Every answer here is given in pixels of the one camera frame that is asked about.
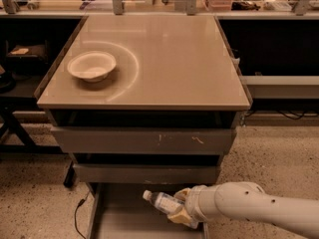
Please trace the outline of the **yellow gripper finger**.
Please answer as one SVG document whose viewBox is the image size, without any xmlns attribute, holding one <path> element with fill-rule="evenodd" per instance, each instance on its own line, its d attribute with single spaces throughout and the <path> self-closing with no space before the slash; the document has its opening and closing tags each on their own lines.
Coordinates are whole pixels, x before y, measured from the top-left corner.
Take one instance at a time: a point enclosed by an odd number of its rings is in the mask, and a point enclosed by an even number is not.
<svg viewBox="0 0 319 239">
<path fill-rule="evenodd" d="M 186 201 L 189 193 L 190 193 L 190 188 L 184 188 L 176 192 L 173 197 L 181 201 Z"/>
<path fill-rule="evenodd" d="M 191 217 L 188 215 L 183 206 L 180 206 L 176 211 L 170 213 L 167 218 L 176 224 L 190 226 L 192 223 Z"/>
</svg>

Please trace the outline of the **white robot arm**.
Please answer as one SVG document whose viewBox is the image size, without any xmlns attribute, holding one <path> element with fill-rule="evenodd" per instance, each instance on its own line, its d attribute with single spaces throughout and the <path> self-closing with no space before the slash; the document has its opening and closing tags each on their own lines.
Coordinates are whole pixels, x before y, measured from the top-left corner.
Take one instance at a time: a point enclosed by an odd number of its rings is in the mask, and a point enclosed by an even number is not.
<svg viewBox="0 0 319 239">
<path fill-rule="evenodd" d="M 178 191 L 182 200 L 167 218 L 173 223 L 210 223 L 217 217 L 272 224 L 281 229 L 319 239 L 319 201 L 266 194 L 253 182 L 198 185 Z"/>
</svg>

